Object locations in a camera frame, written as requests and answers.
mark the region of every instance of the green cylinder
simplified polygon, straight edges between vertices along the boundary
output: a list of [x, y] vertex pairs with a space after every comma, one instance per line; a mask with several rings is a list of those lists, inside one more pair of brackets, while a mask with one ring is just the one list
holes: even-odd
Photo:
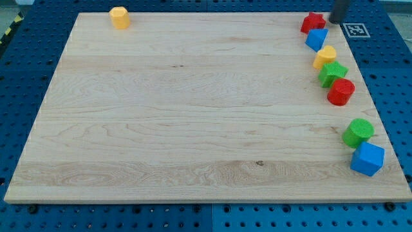
[[374, 133], [375, 129], [370, 122], [365, 119], [353, 119], [342, 134], [342, 139], [349, 147], [357, 148], [362, 142], [368, 141]]

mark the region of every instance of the blue cube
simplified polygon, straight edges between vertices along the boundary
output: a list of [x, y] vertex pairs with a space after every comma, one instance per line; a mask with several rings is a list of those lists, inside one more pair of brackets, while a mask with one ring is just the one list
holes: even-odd
[[311, 49], [315, 50], [315, 52], [322, 49], [324, 40], [328, 35], [328, 29], [312, 29], [309, 31], [308, 37], [306, 38], [306, 45], [308, 45]]
[[362, 142], [353, 152], [350, 168], [373, 176], [384, 165], [385, 149], [369, 142]]

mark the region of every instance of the wooden board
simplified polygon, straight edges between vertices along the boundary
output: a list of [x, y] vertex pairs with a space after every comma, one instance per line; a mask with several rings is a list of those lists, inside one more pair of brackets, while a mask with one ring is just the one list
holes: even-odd
[[[356, 85], [332, 106], [299, 31], [307, 13], [80, 14], [9, 203], [408, 201], [411, 192], [338, 26], [326, 44]], [[342, 132], [375, 125], [370, 178]]]

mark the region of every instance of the toy block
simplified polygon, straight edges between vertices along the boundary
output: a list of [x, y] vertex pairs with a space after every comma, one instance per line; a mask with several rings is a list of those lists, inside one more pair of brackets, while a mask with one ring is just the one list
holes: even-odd
[[355, 91], [355, 85], [344, 78], [337, 79], [330, 88], [328, 100], [336, 106], [344, 106]]
[[322, 48], [327, 35], [328, 29], [311, 29], [305, 43], [317, 52]]
[[373, 176], [384, 165], [385, 149], [369, 142], [362, 142], [353, 152], [350, 169]]
[[375, 129], [365, 119], [353, 119], [346, 131], [342, 134], [343, 142], [351, 148], [357, 148], [362, 142], [368, 141]]
[[330, 45], [326, 45], [323, 49], [320, 49], [316, 53], [316, 58], [314, 61], [314, 68], [321, 69], [324, 64], [332, 63], [336, 59], [336, 50]]
[[303, 19], [301, 32], [307, 34], [311, 29], [322, 29], [325, 25], [326, 21], [323, 19], [323, 14], [309, 12], [309, 15]]
[[321, 72], [318, 75], [323, 88], [329, 88], [337, 79], [343, 78], [348, 73], [349, 69], [334, 61], [323, 65]]
[[113, 7], [109, 15], [116, 29], [126, 29], [130, 25], [129, 13], [123, 6]]

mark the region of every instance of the blue workbench surface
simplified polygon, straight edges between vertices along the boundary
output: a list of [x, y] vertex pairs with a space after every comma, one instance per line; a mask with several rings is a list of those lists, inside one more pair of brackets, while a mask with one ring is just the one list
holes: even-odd
[[[332, 4], [332, 0], [37, 0], [0, 60], [1, 199], [79, 12], [108, 12], [118, 5], [130, 12], [327, 12]], [[355, 23], [341, 26], [411, 181], [412, 54], [376, 0], [353, 0], [344, 23]], [[412, 231], [412, 204], [12, 206], [0, 201], [0, 231], [104, 230]]]

